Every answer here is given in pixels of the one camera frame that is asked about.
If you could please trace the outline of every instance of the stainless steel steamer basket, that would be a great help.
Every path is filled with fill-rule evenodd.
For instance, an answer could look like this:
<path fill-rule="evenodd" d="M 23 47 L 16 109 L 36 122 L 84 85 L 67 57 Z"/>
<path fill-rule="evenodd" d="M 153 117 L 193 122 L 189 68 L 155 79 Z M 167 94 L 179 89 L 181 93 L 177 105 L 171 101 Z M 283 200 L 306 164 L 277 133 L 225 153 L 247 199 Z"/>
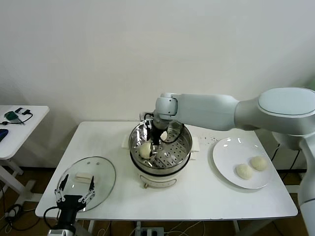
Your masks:
<path fill-rule="evenodd" d="M 147 126 L 142 121 L 134 128 L 129 137 L 130 156 L 135 166 L 152 176 L 169 176 L 180 171 L 189 161 L 192 138 L 189 130 L 179 122 L 172 123 L 167 129 L 164 143 L 160 140 L 157 154 L 150 159 L 140 156 L 140 146 L 147 141 Z"/>

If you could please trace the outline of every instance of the glass lid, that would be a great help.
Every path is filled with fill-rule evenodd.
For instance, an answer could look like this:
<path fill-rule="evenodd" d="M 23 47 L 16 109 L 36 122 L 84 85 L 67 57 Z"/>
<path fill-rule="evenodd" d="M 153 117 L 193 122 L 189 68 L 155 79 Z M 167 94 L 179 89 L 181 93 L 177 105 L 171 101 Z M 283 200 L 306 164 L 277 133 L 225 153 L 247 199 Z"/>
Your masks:
<path fill-rule="evenodd" d="M 116 181 L 115 167 L 108 159 L 100 156 L 87 157 L 74 163 L 63 173 L 57 188 L 66 175 L 69 176 L 63 190 L 64 195 L 85 196 L 94 177 L 95 196 L 82 211 L 90 210 L 104 202 Z"/>

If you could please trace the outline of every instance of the power strip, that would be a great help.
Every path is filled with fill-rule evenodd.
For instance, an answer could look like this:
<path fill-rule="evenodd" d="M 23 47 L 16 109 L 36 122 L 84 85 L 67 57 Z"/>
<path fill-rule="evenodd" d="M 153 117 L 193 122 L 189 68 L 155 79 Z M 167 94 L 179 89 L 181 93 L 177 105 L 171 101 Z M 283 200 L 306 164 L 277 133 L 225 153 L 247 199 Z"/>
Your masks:
<path fill-rule="evenodd" d="M 137 222 L 137 227 L 135 230 L 135 236 L 164 236 L 163 227 L 141 227 L 141 222 Z"/>

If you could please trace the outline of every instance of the white table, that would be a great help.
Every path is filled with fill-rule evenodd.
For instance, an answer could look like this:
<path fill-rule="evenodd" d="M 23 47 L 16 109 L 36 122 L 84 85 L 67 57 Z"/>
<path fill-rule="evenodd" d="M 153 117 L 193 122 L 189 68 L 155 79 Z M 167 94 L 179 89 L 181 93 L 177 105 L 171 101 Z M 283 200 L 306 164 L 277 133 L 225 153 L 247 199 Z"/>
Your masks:
<path fill-rule="evenodd" d="M 7 136 L 0 142 L 0 160 L 4 161 L 12 170 L 14 170 L 14 173 L 11 175 L 2 166 L 0 166 L 0 179 L 6 184 L 3 188 L 4 192 L 8 187 L 12 188 L 20 195 L 16 203 L 22 205 L 24 201 L 39 202 L 42 195 L 31 193 L 31 189 L 35 184 L 34 180 L 30 180 L 26 186 L 24 186 L 15 178 L 17 174 L 23 174 L 23 171 L 12 160 L 10 160 L 10 158 L 14 156 L 14 154 L 19 150 L 29 135 L 43 120 L 43 118 L 49 112 L 49 108 L 47 106 L 0 105 L 0 123 L 2 121 L 8 121 L 3 116 L 6 112 L 15 111 L 20 107 L 29 109 L 33 114 L 33 117 L 26 121 L 25 125 L 0 125 L 0 129 L 7 129 L 9 131 Z M 21 121 L 24 121 L 30 117 L 30 115 L 18 116 Z"/>
<path fill-rule="evenodd" d="M 88 220 L 237 220 L 270 219 L 295 216 L 297 208 L 276 170 L 272 181 L 259 190 L 231 184 L 216 170 L 212 149 L 216 140 L 226 137 L 248 139 L 262 147 L 252 131 L 227 132 L 188 126 L 199 138 L 200 152 L 192 153 L 178 182 L 165 189 L 144 189 L 129 151 L 121 145 L 125 134 L 138 122 L 83 122 L 75 132 L 37 208 L 36 215 L 56 205 L 54 189 L 63 172 L 73 163 L 89 156 L 102 156 L 116 168 L 116 184 L 107 200 L 96 208 L 78 213 Z M 47 217 L 56 217 L 50 211 Z"/>

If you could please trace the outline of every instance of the white plate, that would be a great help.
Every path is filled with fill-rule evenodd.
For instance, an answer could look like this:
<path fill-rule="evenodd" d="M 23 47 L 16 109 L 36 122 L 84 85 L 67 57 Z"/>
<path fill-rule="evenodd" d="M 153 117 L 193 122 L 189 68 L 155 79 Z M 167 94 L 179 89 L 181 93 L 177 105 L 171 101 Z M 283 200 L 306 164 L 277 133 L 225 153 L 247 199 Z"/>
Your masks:
<path fill-rule="evenodd" d="M 250 163 L 255 156 L 265 157 L 268 167 L 264 171 L 255 170 Z M 273 175 L 272 162 L 265 152 L 257 145 L 241 138 L 226 138 L 220 140 L 213 150 L 213 161 L 220 173 L 230 182 L 248 189 L 258 189 L 266 186 Z M 235 171 L 239 164 L 248 164 L 252 167 L 251 179 L 240 178 Z"/>

